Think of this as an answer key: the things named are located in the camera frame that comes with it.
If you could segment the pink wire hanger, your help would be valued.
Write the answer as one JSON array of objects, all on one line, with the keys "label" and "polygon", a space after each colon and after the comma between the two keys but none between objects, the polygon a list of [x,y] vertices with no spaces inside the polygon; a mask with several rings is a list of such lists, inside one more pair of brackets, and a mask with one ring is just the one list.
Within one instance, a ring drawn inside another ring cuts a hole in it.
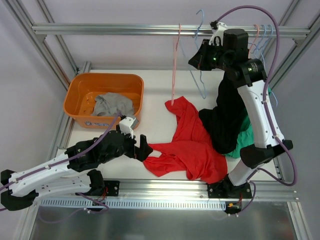
[{"label": "pink wire hanger", "polygon": [[176,84],[176,70],[177,70],[177,56],[178,46],[181,35],[181,24],[178,24],[178,34],[173,38],[173,59],[172,59],[172,81],[171,81],[171,105],[175,101],[175,84]]}]

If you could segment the grey tank top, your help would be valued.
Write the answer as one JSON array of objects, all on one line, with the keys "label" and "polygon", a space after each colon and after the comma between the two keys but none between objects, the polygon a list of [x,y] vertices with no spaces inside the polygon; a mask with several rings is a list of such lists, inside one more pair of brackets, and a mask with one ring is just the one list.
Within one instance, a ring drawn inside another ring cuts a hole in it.
[{"label": "grey tank top", "polygon": [[135,113],[133,101],[114,92],[99,94],[95,97],[95,105],[91,116],[112,117],[118,112],[123,115],[133,115]]}]

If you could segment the red tank top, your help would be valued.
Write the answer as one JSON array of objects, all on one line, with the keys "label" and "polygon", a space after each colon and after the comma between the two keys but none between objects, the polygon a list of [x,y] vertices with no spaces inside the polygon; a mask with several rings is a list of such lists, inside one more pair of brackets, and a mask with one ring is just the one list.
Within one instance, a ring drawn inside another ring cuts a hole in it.
[{"label": "red tank top", "polygon": [[228,173],[226,158],[214,150],[196,107],[183,96],[165,106],[177,121],[168,149],[184,165],[187,179],[208,184],[222,180]]}]

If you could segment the pink hanger with black top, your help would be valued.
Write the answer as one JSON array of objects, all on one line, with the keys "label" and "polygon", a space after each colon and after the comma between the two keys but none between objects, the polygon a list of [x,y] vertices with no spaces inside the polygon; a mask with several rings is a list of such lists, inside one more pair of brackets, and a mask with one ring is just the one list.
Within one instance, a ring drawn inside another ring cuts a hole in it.
[{"label": "pink hanger with black top", "polygon": [[253,26],[256,28],[256,35],[255,35],[255,37],[254,37],[254,39],[253,39],[252,43],[250,43],[250,47],[249,47],[249,54],[251,53],[252,48],[253,48],[253,46],[255,45],[255,43],[256,43],[256,41],[257,41],[257,39],[258,39],[259,35],[260,35],[260,27],[259,27],[259,25],[254,24]]}]

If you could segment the black tank top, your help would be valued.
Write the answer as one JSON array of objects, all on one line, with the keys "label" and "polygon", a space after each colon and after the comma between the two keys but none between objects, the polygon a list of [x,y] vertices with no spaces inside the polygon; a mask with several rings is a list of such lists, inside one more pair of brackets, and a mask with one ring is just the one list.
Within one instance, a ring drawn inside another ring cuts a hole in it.
[{"label": "black tank top", "polygon": [[245,104],[226,73],[218,86],[216,106],[201,109],[198,116],[218,153],[226,155],[236,149],[238,134],[246,116]]}]

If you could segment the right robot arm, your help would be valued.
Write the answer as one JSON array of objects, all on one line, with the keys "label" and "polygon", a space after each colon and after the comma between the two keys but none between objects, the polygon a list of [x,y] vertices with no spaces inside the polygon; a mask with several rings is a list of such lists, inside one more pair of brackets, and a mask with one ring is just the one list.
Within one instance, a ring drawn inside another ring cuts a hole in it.
[{"label": "right robot arm", "polygon": [[285,139],[277,124],[263,62],[249,58],[248,40],[244,29],[218,26],[188,61],[201,71],[223,70],[241,97],[252,125],[253,144],[240,150],[240,161],[222,181],[223,193],[231,199],[264,164],[283,153],[291,158],[293,148],[293,142]]}]

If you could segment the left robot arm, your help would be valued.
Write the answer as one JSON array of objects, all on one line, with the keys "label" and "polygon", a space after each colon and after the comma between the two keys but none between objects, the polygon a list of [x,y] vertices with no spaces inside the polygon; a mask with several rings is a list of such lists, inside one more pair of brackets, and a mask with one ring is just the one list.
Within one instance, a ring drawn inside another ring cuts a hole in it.
[{"label": "left robot arm", "polygon": [[59,156],[21,172],[9,169],[0,173],[1,210],[19,211],[45,198],[67,194],[99,196],[105,190],[102,173],[97,169],[126,156],[143,162],[152,153],[145,135],[135,136],[110,130],[100,137],[80,141]]}]

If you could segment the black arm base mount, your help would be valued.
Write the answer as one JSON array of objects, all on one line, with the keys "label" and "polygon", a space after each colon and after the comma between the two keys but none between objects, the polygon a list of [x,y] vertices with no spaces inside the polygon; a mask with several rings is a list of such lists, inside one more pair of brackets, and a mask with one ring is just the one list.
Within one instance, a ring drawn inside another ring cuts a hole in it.
[{"label": "black arm base mount", "polygon": [[86,193],[87,196],[97,197],[118,197],[120,191],[120,181],[118,180],[105,180],[104,186],[96,190],[90,190]]}]

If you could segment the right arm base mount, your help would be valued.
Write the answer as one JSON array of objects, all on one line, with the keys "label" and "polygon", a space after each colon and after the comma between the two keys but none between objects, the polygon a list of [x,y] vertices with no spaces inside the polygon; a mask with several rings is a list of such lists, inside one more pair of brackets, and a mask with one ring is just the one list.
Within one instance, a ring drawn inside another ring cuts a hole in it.
[{"label": "right arm base mount", "polygon": [[251,199],[252,191],[249,183],[234,186],[229,180],[207,184],[209,199]]}]

